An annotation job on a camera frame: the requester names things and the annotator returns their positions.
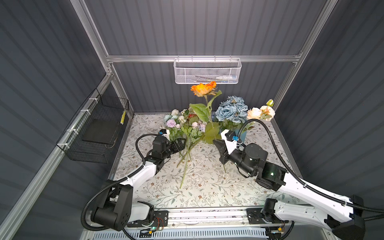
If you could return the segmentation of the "blue rose bouquet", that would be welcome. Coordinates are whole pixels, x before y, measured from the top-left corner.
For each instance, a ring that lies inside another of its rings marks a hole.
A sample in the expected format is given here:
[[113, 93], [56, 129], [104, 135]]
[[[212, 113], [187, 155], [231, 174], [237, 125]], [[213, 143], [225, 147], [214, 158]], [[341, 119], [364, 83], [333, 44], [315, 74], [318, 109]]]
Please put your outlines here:
[[221, 102], [214, 114], [214, 120], [219, 123], [222, 130], [239, 131], [247, 120], [248, 106], [241, 97], [229, 96]]

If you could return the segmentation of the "peach rose stem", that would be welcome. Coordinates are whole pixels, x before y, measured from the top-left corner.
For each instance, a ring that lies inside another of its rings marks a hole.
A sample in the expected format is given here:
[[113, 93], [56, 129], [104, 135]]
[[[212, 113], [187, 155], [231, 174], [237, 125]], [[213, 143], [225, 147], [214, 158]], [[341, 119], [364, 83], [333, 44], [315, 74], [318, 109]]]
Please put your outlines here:
[[258, 119], [266, 122], [270, 122], [276, 115], [273, 109], [274, 100], [270, 99], [267, 103], [260, 108], [252, 108], [247, 111], [247, 120]]

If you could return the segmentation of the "orange gerbera flower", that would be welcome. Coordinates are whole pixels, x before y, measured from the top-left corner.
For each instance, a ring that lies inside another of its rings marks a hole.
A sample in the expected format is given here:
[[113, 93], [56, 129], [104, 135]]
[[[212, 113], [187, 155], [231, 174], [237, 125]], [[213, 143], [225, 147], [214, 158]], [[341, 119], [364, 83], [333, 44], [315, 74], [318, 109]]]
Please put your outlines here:
[[213, 126], [212, 106], [214, 100], [222, 94], [222, 91], [217, 91], [217, 82], [211, 81], [207, 84], [200, 83], [191, 86], [191, 91], [198, 98], [203, 98], [203, 104], [190, 104], [190, 109], [198, 116], [198, 118], [205, 123], [210, 123]]

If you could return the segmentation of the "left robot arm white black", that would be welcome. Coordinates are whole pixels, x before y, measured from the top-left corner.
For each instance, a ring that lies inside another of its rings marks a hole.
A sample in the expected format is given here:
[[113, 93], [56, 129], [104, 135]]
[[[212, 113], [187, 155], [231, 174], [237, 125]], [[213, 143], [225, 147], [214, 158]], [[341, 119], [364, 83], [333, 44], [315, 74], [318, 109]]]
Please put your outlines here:
[[[139, 140], [150, 136], [155, 137], [153, 147], [143, 155], [139, 149]], [[166, 159], [184, 150], [186, 143], [184, 138], [170, 141], [163, 131], [157, 135], [140, 136], [135, 147], [142, 164], [119, 180], [106, 181], [102, 189], [86, 203], [81, 213], [84, 229], [94, 232], [108, 229], [122, 231], [132, 222], [150, 225], [155, 218], [154, 206], [146, 202], [133, 202], [134, 192], [162, 169]]]

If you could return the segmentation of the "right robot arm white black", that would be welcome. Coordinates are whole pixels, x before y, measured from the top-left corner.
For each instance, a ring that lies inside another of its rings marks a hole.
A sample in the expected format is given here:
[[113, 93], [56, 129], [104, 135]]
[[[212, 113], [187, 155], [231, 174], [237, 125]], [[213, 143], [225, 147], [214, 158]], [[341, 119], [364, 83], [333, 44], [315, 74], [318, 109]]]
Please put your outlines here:
[[275, 192], [291, 195], [303, 200], [304, 205], [294, 205], [268, 198], [259, 213], [266, 223], [301, 222], [330, 230], [341, 240], [362, 240], [366, 225], [362, 211], [350, 207], [361, 204], [358, 197], [348, 198], [316, 187], [300, 178], [296, 179], [288, 170], [267, 162], [268, 152], [256, 144], [240, 149], [236, 142], [214, 140], [220, 153], [220, 162], [232, 162], [245, 178], [254, 177], [256, 182]]

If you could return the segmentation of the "blue ceramic vase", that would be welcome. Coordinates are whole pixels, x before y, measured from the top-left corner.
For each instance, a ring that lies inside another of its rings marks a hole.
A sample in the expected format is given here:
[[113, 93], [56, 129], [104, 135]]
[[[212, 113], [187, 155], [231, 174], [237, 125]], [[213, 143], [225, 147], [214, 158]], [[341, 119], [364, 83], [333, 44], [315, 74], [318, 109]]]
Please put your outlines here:
[[[235, 130], [236, 135], [239, 133], [239, 131], [240, 131], [240, 129], [236, 129], [236, 130]], [[240, 140], [241, 140], [243, 143], [244, 143], [245, 140], [246, 140], [247, 132], [248, 132], [248, 130], [247, 130], [247, 129], [244, 129], [244, 130], [242, 130], [242, 132], [241, 132], [241, 134], [240, 134]]]

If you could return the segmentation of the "mixed pastel flower bunch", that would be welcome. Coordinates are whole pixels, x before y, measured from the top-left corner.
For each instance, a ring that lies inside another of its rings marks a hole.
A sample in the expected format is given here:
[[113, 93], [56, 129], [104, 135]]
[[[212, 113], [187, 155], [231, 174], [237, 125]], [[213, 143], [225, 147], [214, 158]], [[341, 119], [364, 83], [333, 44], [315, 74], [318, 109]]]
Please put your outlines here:
[[191, 109], [184, 109], [181, 112], [177, 109], [171, 111], [164, 117], [164, 126], [170, 131], [170, 139], [172, 142], [177, 139], [185, 139], [185, 148], [180, 153], [180, 161], [184, 163], [183, 178], [180, 184], [182, 188], [185, 177], [187, 175], [189, 162], [192, 160], [192, 149], [205, 136], [206, 123], [199, 119], [198, 115]]

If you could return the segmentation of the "marker pen in basket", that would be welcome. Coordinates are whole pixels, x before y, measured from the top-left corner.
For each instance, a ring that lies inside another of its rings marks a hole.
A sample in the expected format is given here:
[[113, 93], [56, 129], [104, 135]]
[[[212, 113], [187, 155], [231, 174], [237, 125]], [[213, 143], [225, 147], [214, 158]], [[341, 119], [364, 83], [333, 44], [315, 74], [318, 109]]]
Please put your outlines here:
[[238, 82], [238, 77], [236, 75], [224, 75], [224, 76], [209, 76], [209, 77], [204, 77], [204, 76], [195, 76], [196, 78], [200, 79], [205, 79], [205, 80], [210, 80], [210, 81], [216, 81], [216, 82], [226, 82], [226, 83], [237, 83]]

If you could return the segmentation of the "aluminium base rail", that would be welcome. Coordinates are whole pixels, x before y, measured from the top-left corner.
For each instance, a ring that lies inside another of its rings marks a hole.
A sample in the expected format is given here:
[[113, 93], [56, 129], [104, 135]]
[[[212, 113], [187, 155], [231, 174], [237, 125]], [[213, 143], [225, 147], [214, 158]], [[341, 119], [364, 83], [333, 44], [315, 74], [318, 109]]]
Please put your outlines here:
[[162, 230], [142, 236], [141, 228], [117, 232], [84, 231], [82, 240], [335, 240], [330, 231], [296, 222], [290, 224], [250, 224], [247, 207], [167, 209], [167, 222]]

